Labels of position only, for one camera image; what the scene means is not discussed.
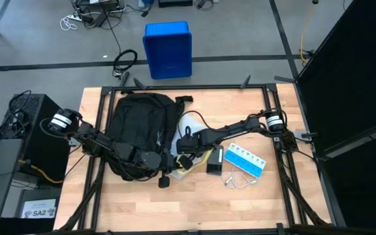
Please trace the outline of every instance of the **black electrical box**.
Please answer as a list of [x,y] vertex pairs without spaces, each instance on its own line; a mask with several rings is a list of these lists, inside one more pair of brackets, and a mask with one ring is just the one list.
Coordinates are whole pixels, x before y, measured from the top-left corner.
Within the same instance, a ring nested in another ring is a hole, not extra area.
[[[43,170],[53,180],[62,180],[71,149],[69,143],[62,138],[48,136],[41,131],[39,126],[43,119],[52,118],[60,107],[47,95],[30,94],[28,98],[27,96],[15,98],[10,107],[11,112],[21,108],[21,122],[25,124],[25,132],[20,137],[24,142],[20,159],[29,160],[32,165]],[[16,136],[17,130],[14,130],[10,124],[13,122],[15,122],[14,118],[7,112],[3,120],[4,124],[0,128],[0,138]],[[45,180],[40,172],[28,166],[22,166],[20,172]]]

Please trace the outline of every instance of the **blue bin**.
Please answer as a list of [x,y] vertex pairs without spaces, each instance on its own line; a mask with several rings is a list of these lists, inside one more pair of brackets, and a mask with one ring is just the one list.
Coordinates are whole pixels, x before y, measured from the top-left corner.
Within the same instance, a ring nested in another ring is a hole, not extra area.
[[187,22],[149,23],[143,37],[153,79],[188,77],[193,73],[192,36]]

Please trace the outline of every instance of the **black backpack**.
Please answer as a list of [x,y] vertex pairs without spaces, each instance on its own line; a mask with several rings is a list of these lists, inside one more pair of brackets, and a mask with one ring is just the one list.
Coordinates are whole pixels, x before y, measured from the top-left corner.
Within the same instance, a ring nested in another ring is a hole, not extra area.
[[[111,120],[108,136],[116,142],[130,144],[142,151],[154,151],[159,155],[169,151],[178,120],[185,108],[184,101],[193,102],[191,96],[176,97],[174,102],[158,93],[133,93],[118,100]],[[116,159],[107,158],[112,171],[123,180],[131,181],[121,167],[132,177],[151,178],[157,171],[129,165],[119,166]]]

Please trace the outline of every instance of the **gray floor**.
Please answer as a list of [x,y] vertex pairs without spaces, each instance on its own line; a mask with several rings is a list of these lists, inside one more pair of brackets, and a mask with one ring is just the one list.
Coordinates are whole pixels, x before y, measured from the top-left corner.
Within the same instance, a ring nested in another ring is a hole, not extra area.
[[[310,0],[276,0],[293,54],[300,37]],[[137,0],[128,0],[137,6]],[[317,49],[343,14],[343,0],[320,1],[305,31],[304,48]],[[0,66],[51,63],[112,61],[118,49],[110,31],[62,31],[59,21],[73,13],[68,0],[11,0],[0,21]],[[122,16],[114,31],[123,49],[131,48],[145,59],[142,37],[151,22],[187,21],[193,34],[193,56],[285,55],[269,0],[220,0],[211,11],[195,7],[157,8],[145,17],[137,13]],[[294,61],[298,71],[300,60]],[[81,69],[19,70],[0,72],[0,123],[14,93],[31,89],[46,93],[64,108],[78,109],[85,87],[118,86],[111,67]],[[147,65],[131,69],[133,76],[147,85],[240,84],[247,75],[251,83],[274,82],[275,75],[291,77],[287,60],[224,61],[193,64],[190,78],[152,80]]]

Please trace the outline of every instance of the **white cable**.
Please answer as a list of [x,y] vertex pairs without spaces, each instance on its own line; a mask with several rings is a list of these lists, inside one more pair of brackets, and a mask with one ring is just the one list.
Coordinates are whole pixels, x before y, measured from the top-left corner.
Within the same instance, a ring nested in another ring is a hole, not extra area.
[[[225,180],[224,177],[223,177],[225,174],[228,175],[227,180]],[[235,177],[236,174],[241,175],[247,181],[247,183],[245,183],[243,185],[238,185],[236,183],[236,177]],[[231,189],[242,188],[242,187],[245,187],[245,186],[248,186],[248,185],[255,185],[255,184],[258,183],[258,178],[256,178],[255,180],[249,180],[249,179],[246,178],[246,176],[242,172],[235,172],[234,167],[232,167],[232,172],[223,172],[221,174],[221,180],[223,181],[223,183],[225,184],[226,187],[231,188]]]
[[68,31],[69,29],[72,29],[72,30],[77,30],[78,29],[78,27],[75,24],[69,22],[68,16],[63,17],[60,20],[60,28],[63,31]]

